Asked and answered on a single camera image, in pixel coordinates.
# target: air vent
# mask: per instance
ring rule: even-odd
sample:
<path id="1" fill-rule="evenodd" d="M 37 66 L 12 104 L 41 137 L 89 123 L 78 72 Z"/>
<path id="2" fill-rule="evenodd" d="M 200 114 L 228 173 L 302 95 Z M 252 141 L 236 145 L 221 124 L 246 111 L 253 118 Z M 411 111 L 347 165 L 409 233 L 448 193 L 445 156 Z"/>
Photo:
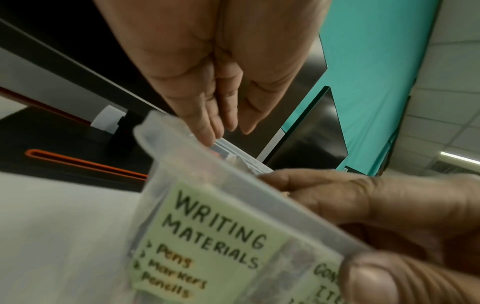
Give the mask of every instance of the air vent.
<path id="1" fill-rule="evenodd" d="M 462 168 L 462 167 L 457 166 L 457 165 L 452 165 L 452 164 L 449 164 L 449 163 L 445 163 L 441 160 L 438 160 L 437 162 L 435 162 L 431 166 L 430 169 L 433 170 L 433 171 L 436 171 L 436 172 L 444 173 L 444 174 L 466 173 L 466 174 L 480 175 L 480 173 L 475 172 L 473 170 Z"/>

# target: teal wall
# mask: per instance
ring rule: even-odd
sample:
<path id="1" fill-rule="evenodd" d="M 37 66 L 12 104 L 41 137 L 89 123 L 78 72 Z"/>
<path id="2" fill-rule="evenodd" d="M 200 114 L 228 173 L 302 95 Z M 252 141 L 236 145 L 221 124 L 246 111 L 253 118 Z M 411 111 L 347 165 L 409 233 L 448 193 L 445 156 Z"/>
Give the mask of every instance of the teal wall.
<path id="1" fill-rule="evenodd" d="M 333 0 L 320 33 L 328 70 L 283 130 L 330 86 L 349 152 L 338 169 L 375 175 L 422 62 L 437 5 L 438 0 Z"/>

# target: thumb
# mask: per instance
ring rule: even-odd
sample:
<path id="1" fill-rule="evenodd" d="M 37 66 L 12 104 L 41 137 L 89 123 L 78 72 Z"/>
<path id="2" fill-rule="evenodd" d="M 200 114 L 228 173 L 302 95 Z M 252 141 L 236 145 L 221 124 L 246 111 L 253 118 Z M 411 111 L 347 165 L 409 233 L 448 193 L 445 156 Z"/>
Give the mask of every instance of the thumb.
<path id="1" fill-rule="evenodd" d="M 480 302 L 480 279 L 386 252 L 346 260 L 340 288 L 351 304 L 457 304 Z"/>

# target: fingernail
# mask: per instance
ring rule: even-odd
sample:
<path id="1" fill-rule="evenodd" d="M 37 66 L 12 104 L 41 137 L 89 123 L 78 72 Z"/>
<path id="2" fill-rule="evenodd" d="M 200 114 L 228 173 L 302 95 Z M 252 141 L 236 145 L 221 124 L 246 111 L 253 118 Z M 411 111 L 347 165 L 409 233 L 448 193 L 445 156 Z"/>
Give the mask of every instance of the fingernail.
<path id="1" fill-rule="evenodd" d="M 375 266 L 352 266 L 346 289 L 345 297 L 352 304 L 400 304 L 394 279 Z"/>

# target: orange strip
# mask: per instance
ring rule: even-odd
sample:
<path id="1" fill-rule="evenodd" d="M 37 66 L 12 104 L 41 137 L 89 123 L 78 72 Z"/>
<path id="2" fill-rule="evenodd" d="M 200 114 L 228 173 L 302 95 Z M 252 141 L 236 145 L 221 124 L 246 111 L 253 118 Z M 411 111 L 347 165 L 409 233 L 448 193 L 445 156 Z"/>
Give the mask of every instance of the orange strip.
<path id="1" fill-rule="evenodd" d="M 147 177 L 148 177 L 148 175 L 146 174 L 123 170 L 115 167 L 110 167 L 110 166 L 82 160 L 79 158 L 69 157 L 69 156 L 56 154 L 48 151 L 43 151 L 39 149 L 29 149 L 25 152 L 25 155 L 32 158 L 51 161 L 54 163 L 65 164 L 65 165 L 70 165 L 70 166 L 79 167 L 83 169 L 99 171 L 99 172 L 104 172 L 104 173 L 109 173 L 109 174 L 114 174 L 114 175 L 119 175 L 119 176 L 139 179 L 139 180 L 147 180 Z"/>

